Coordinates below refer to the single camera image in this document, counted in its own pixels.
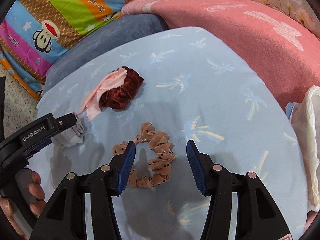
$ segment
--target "dark red velvet scrunchie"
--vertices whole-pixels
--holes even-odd
[[[143,83],[143,78],[137,72],[126,66],[122,66],[127,70],[127,76],[124,84],[119,88],[112,88],[103,93],[100,98],[100,107],[110,107],[115,110],[122,110],[138,93],[139,87]]]

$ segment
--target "cartoon monkey print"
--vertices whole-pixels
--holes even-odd
[[[39,90],[37,90],[36,94],[38,94],[39,96],[42,96],[43,88],[44,88],[44,85],[40,83]]]
[[[113,19],[114,17],[118,16],[119,14],[120,14],[120,11],[116,11],[114,13],[107,14],[105,17],[102,18],[102,21],[107,22],[107,21]]]
[[[52,48],[51,40],[60,38],[60,31],[57,26],[49,20],[42,22],[42,30],[36,31],[32,39],[35,41],[35,48],[40,52],[49,53]]]

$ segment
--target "palm tree print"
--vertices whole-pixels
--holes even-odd
[[[124,118],[124,122],[121,124],[121,126],[126,125],[129,123],[135,116],[135,112],[141,110],[144,108],[144,104],[139,104],[137,102],[132,102],[131,106],[126,110],[124,113],[119,114],[118,117]]]
[[[97,75],[100,71],[100,69],[105,65],[106,63],[103,63],[100,67],[96,68],[94,71],[91,72],[91,78],[93,78],[95,75]]]
[[[164,36],[161,37],[161,39],[169,39],[169,38],[172,38],[172,37],[181,37],[182,35],[180,34],[173,34],[173,33],[168,33]]]
[[[157,88],[169,88],[169,89],[174,89],[175,87],[179,86],[180,87],[180,94],[187,89],[189,86],[188,80],[192,77],[192,74],[188,75],[180,75],[178,77],[174,77],[172,82],[168,83],[158,83],[156,85]]]
[[[89,66],[94,66],[94,63],[88,63],[87,65],[85,65],[83,68],[87,68]]]
[[[129,55],[120,55],[120,58],[122,58],[123,62],[126,62],[127,60],[131,59],[132,57],[138,55],[138,52],[129,53]]]
[[[133,230],[131,230],[129,227],[125,228],[126,232],[121,232],[121,236],[125,235],[128,236],[127,238],[125,238],[124,240],[146,240],[144,237],[138,235],[136,232],[134,232]]]
[[[211,59],[207,59],[207,62],[211,65],[213,69],[217,70],[217,72],[214,73],[215,75],[220,75],[222,73],[225,73],[226,71],[233,71],[235,69],[235,67],[232,66],[230,63],[228,64],[221,63],[219,65],[214,63]]]
[[[259,160],[259,165],[256,165],[256,164],[253,165],[253,170],[252,171],[255,172],[258,175],[258,177],[260,178],[261,181],[264,181],[266,179],[267,175],[268,175],[267,172],[261,173],[261,169],[263,167],[263,163],[264,163],[268,153],[269,153],[268,151],[263,151],[263,153],[261,155],[261,158]]]
[[[75,89],[75,87],[77,87],[79,85],[79,83],[77,83],[77,84],[75,84],[73,87],[71,87],[71,88],[68,88],[68,91],[67,91],[67,95],[69,96],[71,93],[72,93],[72,91]]]
[[[54,113],[59,108],[59,106],[60,105],[57,102],[55,102],[52,108],[52,113]]]
[[[207,44],[204,42],[206,38],[203,38],[196,42],[190,42],[191,46],[195,46],[196,48],[203,49]]]
[[[253,92],[250,89],[247,89],[243,95],[245,96],[245,103],[251,102],[250,110],[246,115],[246,119],[248,121],[251,121],[254,113],[257,111],[260,111],[260,104],[262,104],[264,107],[267,107],[265,101],[263,101],[260,97],[255,96]]]
[[[165,56],[170,54],[170,53],[173,53],[174,50],[171,49],[171,50],[168,50],[168,51],[165,51],[165,52],[160,52],[158,55],[156,55],[154,52],[150,55],[150,64],[154,64],[154,63],[157,63],[157,62],[161,62],[163,59],[165,59]]]
[[[197,127],[197,122],[201,117],[202,115],[197,116],[196,118],[186,122],[185,125],[183,126],[183,130],[181,130],[178,133],[177,137],[185,138],[186,142],[188,142],[190,139],[194,140],[195,142],[201,142],[198,136],[207,137],[208,139],[216,141],[217,143],[219,143],[220,141],[223,141],[224,140],[223,136],[220,136],[218,134],[208,131],[208,128],[210,128],[210,126],[203,125],[203,126]]]
[[[297,138],[287,134],[286,132],[283,132],[283,135],[291,143],[292,146],[295,146],[298,144]]]
[[[62,92],[66,87],[67,87],[66,85],[59,87],[60,92]]]
[[[177,219],[178,223],[176,224],[176,227],[179,230],[184,230],[186,226],[195,223],[193,220],[194,215],[200,212],[205,212],[208,209],[209,204],[210,201],[203,204],[186,204],[176,214],[174,212],[174,207],[169,200],[167,203],[167,211],[170,217]]]

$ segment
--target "tan scrunchie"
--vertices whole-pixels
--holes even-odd
[[[157,154],[157,158],[148,162],[148,170],[154,171],[153,176],[137,179],[137,172],[132,170],[129,176],[129,185],[132,187],[154,187],[169,181],[171,165],[170,162],[176,159],[175,153],[172,152],[173,143],[168,142],[169,135],[165,132],[155,131],[150,122],[144,123],[140,128],[134,140],[135,145],[138,143],[148,142],[149,148]],[[112,154],[123,154],[127,147],[127,142],[116,144],[112,148]]]

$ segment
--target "white plastic bag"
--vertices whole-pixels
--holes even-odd
[[[301,148],[308,182],[308,211],[319,211],[320,87],[311,87],[301,104],[293,107],[291,125]]]

